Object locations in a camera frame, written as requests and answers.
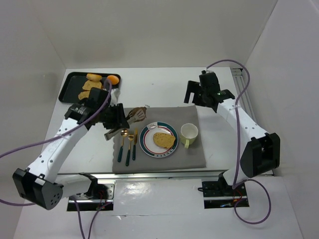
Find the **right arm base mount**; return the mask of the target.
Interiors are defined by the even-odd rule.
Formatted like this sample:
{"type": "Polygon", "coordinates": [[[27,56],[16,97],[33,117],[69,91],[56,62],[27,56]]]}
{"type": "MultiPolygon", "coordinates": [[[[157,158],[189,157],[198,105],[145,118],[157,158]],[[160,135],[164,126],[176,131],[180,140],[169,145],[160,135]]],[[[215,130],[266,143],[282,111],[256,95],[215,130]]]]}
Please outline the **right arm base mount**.
{"type": "Polygon", "coordinates": [[[197,190],[203,194],[205,209],[249,207],[244,183],[233,189],[219,177],[217,181],[202,181],[197,190]]]}

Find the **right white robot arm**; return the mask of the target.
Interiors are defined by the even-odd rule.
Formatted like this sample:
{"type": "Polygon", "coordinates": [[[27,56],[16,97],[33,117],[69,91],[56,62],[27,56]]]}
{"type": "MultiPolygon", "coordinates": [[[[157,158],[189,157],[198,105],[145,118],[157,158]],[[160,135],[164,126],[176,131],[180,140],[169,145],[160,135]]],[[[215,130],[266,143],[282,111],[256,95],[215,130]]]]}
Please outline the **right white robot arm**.
{"type": "Polygon", "coordinates": [[[228,196],[233,185],[278,168],[280,165],[280,138],[276,133],[268,133],[236,103],[229,90],[220,88],[214,72],[202,71],[199,82],[187,83],[184,102],[207,107],[223,117],[237,132],[236,165],[218,176],[215,189],[228,196]]]}

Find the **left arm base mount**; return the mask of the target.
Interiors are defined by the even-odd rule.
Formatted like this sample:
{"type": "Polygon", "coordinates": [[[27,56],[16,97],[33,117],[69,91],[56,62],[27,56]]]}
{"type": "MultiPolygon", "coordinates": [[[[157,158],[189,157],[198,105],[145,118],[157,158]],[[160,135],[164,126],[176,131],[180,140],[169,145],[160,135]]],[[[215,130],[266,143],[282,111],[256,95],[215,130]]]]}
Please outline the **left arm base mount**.
{"type": "Polygon", "coordinates": [[[85,193],[74,195],[81,212],[112,211],[114,207],[115,180],[98,180],[98,188],[92,196],[85,193]]]}

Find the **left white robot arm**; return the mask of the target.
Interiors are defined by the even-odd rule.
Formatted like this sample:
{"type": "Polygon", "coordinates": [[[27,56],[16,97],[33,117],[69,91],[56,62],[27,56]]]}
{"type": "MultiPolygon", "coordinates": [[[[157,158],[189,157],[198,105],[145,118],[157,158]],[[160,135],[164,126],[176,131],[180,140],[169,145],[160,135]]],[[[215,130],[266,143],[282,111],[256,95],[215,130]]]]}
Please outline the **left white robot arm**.
{"type": "Polygon", "coordinates": [[[128,127],[123,105],[117,102],[113,90],[93,88],[87,99],[68,109],[59,131],[44,151],[26,169],[18,168],[13,173],[18,194],[47,210],[76,194],[96,196],[103,186],[93,175],[58,176],[75,145],[96,123],[102,123],[105,129],[128,127]]]}

